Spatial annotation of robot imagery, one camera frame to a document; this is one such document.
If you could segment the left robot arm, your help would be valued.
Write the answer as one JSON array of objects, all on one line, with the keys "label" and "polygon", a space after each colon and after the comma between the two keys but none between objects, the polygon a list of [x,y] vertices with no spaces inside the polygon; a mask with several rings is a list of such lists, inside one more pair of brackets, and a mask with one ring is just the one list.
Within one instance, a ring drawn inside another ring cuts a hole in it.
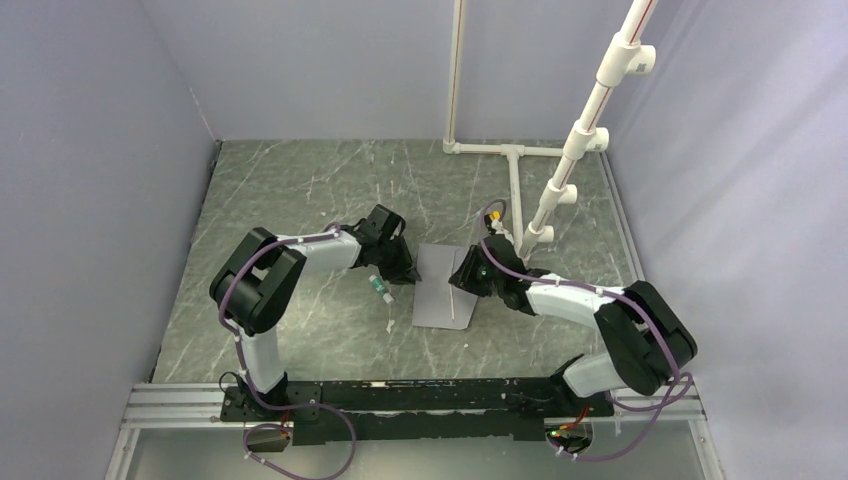
[{"label": "left robot arm", "polygon": [[413,285],[421,277],[403,237],[405,219],[378,204],[352,225],[331,223],[309,235],[248,231],[209,286],[219,323],[234,337],[236,378],[248,407],[264,420],[279,417],[290,400],[277,324],[305,274],[374,267],[380,280]]}]

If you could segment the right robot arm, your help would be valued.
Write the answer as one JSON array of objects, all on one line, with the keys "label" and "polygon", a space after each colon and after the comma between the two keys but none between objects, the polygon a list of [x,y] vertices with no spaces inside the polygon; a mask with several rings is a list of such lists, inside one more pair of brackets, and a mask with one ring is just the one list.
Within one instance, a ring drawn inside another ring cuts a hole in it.
[{"label": "right robot arm", "polygon": [[611,390],[652,395],[698,353],[694,337],[651,283],[603,287],[529,269],[500,236],[472,246],[449,282],[478,297],[497,296],[527,315],[597,330],[603,352],[569,360],[553,376],[551,401],[564,415],[578,413],[590,396]]}]

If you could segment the grey envelope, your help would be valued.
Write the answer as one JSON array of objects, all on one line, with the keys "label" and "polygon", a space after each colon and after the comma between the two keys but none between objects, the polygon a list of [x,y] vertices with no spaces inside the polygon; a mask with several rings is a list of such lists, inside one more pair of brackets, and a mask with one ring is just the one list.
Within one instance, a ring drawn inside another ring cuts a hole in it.
[{"label": "grey envelope", "polygon": [[420,328],[465,330],[478,297],[449,283],[462,264],[467,247],[422,243],[418,248],[416,270],[421,279],[415,284],[412,325]]}]

